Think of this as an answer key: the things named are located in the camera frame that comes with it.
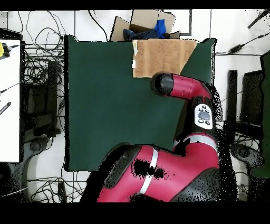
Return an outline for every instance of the black cable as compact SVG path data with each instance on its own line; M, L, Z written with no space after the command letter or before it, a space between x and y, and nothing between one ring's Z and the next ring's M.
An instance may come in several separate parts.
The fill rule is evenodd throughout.
M108 41L107 38L107 34L105 32L105 30L102 28L102 26L94 19L94 17L92 16L92 14L90 13L90 10L88 10L89 15L91 16L91 18L95 21L95 23L102 29L102 31L104 32L105 36L106 36L106 41Z
M257 87L250 88L250 89L247 89L247 90L242 90L242 91L240 91L240 92L238 92L238 93L236 93L236 94L240 94L240 93L243 92L243 91L250 91L250 90L255 89L255 88L257 88Z
M23 31L23 22L22 22L22 18L21 18L21 15L20 15L20 12L19 11L18 11L18 15L19 15L20 22L21 22L21 25L22 25L22 30L21 31L17 32L17 31L8 29L8 19L7 19L7 28L2 28L2 29L9 30L9 31L12 31L12 32L15 32L15 33L21 33Z
M234 54L230 54L230 53L215 53L215 56L228 56L228 55L242 55L242 56L262 56L262 54L237 54L237 53L234 53Z
M57 176L51 176L49 178L27 179L27 182L46 182L46 181L53 182L52 180L46 180L46 179L51 179L51 178L59 178L59 177L57 177Z
M74 202L74 172L72 172L72 202Z
M224 52L217 52L216 55L217 55L217 56L233 55L233 54L235 54L235 52L241 50L242 47L244 47L244 46L247 45L248 43L250 43L250 42L252 42L252 41L254 41L254 40L256 40L256 39L263 38L263 37L265 37L265 36L267 36L267 35L269 35L269 34L270 34L270 32L269 32L269 33L266 33L266 34L264 34L264 35L260 35L260 36L254 38L254 39L252 39L252 40L250 40L250 41L248 41L248 42L246 42L246 43L244 43L244 44L239 44L239 45L237 45L237 46L234 46L234 47L231 48L229 51L227 51L227 52L228 52L227 54L223 54ZM259 56L258 54L243 54L243 55Z
M209 38L211 38L211 24L212 24L212 9L210 9L210 29L209 29Z
M79 185L79 188L80 188L80 190L82 191L82 188L81 188L81 186L80 186L80 184L79 184L79 182L78 182L78 171L77 171L77 174L76 174L76 182L77 182L77 184Z

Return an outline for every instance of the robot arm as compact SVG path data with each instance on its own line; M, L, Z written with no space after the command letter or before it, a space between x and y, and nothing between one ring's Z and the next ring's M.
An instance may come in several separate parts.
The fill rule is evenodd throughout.
M125 146L111 163L95 201L129 202L136 194L165 202L215 201L220 177L211 94L198 80L165 72L152 77L151 89L187 100L185 128L172 151L154 145ZM81 202L87 201L85 193Z

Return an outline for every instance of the green table surface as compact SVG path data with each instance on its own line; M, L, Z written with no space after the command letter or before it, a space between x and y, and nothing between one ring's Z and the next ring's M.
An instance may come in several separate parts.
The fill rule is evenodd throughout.
M215 39L197 44L181 75L211 83ZM94 171L121 142L172 149L184 102L133 78L131 42L77 42L68 36L69 145L65 169Z

